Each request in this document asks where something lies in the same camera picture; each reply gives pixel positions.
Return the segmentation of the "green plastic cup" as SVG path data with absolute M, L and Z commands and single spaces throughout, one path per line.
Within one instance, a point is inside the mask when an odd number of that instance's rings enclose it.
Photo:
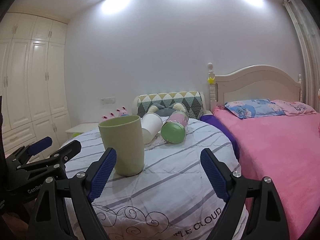
M 115 171 L 120 176 L 139 174 L 144 168 L 144 142 L 141 118 L 121 116 L 101 122 L 99 132 L 104 148 L 113 148 L 117 154 Z

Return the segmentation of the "white paper cup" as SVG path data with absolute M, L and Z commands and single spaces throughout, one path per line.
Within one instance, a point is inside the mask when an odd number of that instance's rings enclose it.
M 141 126 L 143 132 L 143 142 L 148 144 L 161 130 L 163 121 L 156 113 L 146 113 L 141 119 Z

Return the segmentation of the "white nightstand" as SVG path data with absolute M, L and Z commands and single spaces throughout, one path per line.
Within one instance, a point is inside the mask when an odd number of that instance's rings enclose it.
M 76 137 L 82 133 L 96 129 L 97 127 L 98 127 L 98 123 L 79 124 L 78 126 L 74 126 L 70 129 L 66 130 L 66 134 L 68 135 L 68 138 L 71 139 L 71 138 Z

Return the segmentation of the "pink bunny toy front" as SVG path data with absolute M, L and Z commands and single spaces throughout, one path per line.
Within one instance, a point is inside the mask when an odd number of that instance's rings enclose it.
M 109 115 L 103 115 L 102 116 L 102 119 L 103 120 L 110 120 L 110 119 L 113 119 L 115 118 L 116 116 L 111 112 Z

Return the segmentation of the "pink bunny toy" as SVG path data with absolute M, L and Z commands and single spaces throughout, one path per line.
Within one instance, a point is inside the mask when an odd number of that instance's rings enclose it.
M 102 119 L 103 120 L 110 120 L 110 119 L 113 119 L 115 118 L 116 116 L 111 112 L 109 115 L 103 115 L 102 116 Z
M 116 112 L 118 113 L 118 117 L 128 116 L 127 109 L 124 106 L 121 107 L 121 108 L 116 109 Z

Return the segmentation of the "pink bed blanket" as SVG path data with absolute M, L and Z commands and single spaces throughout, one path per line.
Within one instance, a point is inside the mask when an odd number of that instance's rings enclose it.
M 214 116 L 239 146 L 242 174 L 250 179 L 272 179 L 290 238 L 318 239 L 319 113 L 240 119 L 216 108 Z

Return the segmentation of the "pink bunny toy rear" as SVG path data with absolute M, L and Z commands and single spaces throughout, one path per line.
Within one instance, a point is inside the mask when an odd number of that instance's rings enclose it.
M 128 116 L 127 109 L 124 106 L 121 107 L 121 108 L 116 109 L 116 112 L 118 113 L 118 117 Z

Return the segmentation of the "striped white quilt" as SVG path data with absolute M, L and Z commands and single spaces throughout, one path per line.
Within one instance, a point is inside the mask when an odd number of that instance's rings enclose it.
M 181 144 L 158 136 L 145 146 L 144 168 L 138 175 L 112 173 L 92 204 L 108 237 L 206 239 L 225 202 L 201 166 L 205 148 L 231 171 L 241 171 L 231 141 L 213 125 L 190 119 Z

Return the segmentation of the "cream wardrobe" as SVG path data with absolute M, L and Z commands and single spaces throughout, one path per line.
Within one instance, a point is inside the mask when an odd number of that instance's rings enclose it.
M 5 155 L 46 136 L 52 145 L 31 158 L 49 157 L 71 127 L 65 90 L 67 25 L 16 12 L 1 21 L 1 96 Z

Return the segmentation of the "grey plush toy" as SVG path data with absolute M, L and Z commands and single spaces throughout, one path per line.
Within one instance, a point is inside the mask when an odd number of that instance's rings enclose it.
M 155 113 L 159 116 L 171 116 L 172 113 L 180 111 L 186 113 L 187 110 L 185 106 L 182 103 L 173 103 L 172 105 L 166 107 L 159 103 L 152 104 L 147 113 Z

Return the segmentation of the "blue cartoon pillow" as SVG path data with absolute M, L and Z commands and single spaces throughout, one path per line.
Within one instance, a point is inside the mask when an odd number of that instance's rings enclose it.
M 285 115 L 278 105 L 268 99 L 232 101 L 225 103 L 224 107 L 239 119 Z

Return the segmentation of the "pink cartoon pillow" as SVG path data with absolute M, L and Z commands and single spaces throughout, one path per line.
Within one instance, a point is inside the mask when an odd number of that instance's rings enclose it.
M 277 106 L 279 106 L 287 116 L 317 113 L 311 106 L 299 101 L 287 102 L 283 100 L 273 100 L 272 103 L 275 103 Z

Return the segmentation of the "purple cloth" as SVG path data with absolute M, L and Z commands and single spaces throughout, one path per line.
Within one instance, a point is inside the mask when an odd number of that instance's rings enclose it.
M 226 128 L 226 126 L 214 115 L 203 115 L 200 120 L 206 122 L 216 128 L 218 128 L 232 143 L 234 154 L 237 160 L 240 158 L 240 150 L 236 139 L 233 137 L 232 133 Z

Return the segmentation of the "pink green-lidded canister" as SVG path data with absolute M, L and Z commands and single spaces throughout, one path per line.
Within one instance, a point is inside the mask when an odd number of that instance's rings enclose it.
M 189 117 L 183 111 L 175 111 L 161 128 L 162 138 L 171 144 L 180 144 L 185 140 Z

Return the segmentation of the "cream wooden headboard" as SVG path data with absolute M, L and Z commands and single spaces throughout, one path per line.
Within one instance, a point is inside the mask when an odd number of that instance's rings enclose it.
M 207 64 L 208 77 L 215 78 L 209 85 L 210 110 L 230 101 L 269 99 L 303 101 L 302 76 L 295 81 L 289 74 L 274 66 L 258 64 L 217 75 L 212 63 Z

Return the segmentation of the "triangle patterned cushion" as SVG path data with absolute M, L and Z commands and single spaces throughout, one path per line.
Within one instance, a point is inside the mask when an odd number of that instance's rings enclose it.
M 131 113 L 142 117 L 154 104 L 159 104 L 168 108 L 175 103 L 183 104 L 189 114 L 189 117 L 193 119 L 199 120 L 201 116 L 210 113 L 206 108 L 204 94 L 199 91 L 139 95 L 133 100 Z

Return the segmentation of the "white curtain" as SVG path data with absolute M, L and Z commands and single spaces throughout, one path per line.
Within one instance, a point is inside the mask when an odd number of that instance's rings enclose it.
M 284 0 L 303 55 L 305 102 L 319 111 L 319 27 L 301 0 Z

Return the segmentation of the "wall socket panel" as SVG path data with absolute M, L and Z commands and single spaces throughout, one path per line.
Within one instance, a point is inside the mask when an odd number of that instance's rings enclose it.
M 109 105 L 116 103 L 115 97 L 101 98 L 100 99 L 102 105 Z

